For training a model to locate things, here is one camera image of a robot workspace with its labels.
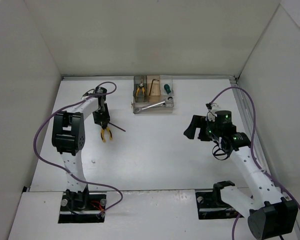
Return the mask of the silver ratchet wrench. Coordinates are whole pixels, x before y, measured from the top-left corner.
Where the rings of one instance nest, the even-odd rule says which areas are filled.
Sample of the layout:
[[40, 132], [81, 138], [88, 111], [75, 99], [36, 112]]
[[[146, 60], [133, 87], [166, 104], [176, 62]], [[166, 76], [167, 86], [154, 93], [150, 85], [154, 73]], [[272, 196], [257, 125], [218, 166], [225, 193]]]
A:
[[169, 104], [172, 104], [174, 102], [174, 98], [172, 96], [166, 97], [164, 100], [160, 100], [158, 102], [152, 103], [152, 104], [148, 104], [142, 107], [135, 107], [133, 109], [133, 111], [135, 113], [139, 113], [139, 112], [143, 112], [145, 110], [148, 109], [152, 109], [152, 108], [160, 108], [160, 107], [167, 107]]

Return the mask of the green handled stubby screwdriver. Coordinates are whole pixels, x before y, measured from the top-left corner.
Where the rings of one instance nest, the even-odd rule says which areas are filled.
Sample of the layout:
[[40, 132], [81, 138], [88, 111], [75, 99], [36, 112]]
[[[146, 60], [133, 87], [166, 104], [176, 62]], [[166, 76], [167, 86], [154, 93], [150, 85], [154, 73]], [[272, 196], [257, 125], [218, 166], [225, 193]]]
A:
[[166, 92], [167, 95], [171, 94], [172, 91], [171, 91], [171, 88], [170, 88], [169, 84], [165, 84], [163, 86], [163, 88], [164, 88], [164, 90], [165, 90], [165, 92]]

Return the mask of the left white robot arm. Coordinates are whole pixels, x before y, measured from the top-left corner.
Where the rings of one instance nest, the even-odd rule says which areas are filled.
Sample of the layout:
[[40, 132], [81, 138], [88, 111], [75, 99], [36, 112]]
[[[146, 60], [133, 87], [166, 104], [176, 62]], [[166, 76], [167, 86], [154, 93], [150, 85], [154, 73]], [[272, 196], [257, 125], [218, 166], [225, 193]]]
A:
[[97, 86], [93, 96], [83, 95], [83, 103], [72, 106], [57, 113], [53, 118], [52, 145], [60, 154], [67, 174], [66, 196], [79, 210], [86, 209], [90, 204], [89, 188], [86, 183], [82, 164], [82, 149], [86, 142], [85, 120], [92, 115], [94, 124], [101, 127], [100, 137], [105, 143], [105, 132], [109, 139], [113, 134], [108, 126], [110, 113], [106, 103], [107, 89]]

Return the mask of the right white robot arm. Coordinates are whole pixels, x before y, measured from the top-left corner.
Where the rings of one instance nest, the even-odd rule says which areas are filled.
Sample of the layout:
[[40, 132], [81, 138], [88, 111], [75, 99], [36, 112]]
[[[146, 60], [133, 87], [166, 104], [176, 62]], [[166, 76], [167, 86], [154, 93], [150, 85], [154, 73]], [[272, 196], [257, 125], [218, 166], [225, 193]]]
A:
[[214, 142], [231, 159], [247, 183], [251, 196], [242, 193], [228, 180], [213, 185], [211, 200], [217, 206], [227, 204], [247, 220], [250, 232], [257, 240], [266, 240], [293, 231], [298, 214], [294, 200], [285, 199], [273, 181], [258, 168], [252, 158], [252, 143], [244, 132], [238, 132], [229, 110], [209, 112], [206, 116], [193, 115], [184, 136]]

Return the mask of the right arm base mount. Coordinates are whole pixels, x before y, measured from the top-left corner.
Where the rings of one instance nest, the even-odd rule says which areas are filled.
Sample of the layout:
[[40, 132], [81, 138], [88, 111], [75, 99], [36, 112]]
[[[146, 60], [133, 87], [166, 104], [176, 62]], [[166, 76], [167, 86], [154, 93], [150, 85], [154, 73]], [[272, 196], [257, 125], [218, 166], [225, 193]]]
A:
[[199, 220], [226, 220], [243, 218], [232, 206], [221, 200], [220, 190], [224, 187], [234, 187], [230, 181], [221, 181], [213, 185], [211, 189], [196, 190], [195, 199]]

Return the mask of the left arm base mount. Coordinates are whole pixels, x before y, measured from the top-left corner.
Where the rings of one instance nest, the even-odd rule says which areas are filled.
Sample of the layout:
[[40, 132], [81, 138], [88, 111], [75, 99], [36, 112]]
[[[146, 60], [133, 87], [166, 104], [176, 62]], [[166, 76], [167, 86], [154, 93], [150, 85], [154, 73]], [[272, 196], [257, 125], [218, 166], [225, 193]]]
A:
[[107, 206], [105, 192], [91, 192], [84, 201], [74, 200], [63, 193], [59, 208], [59, 224], [103, 223]]

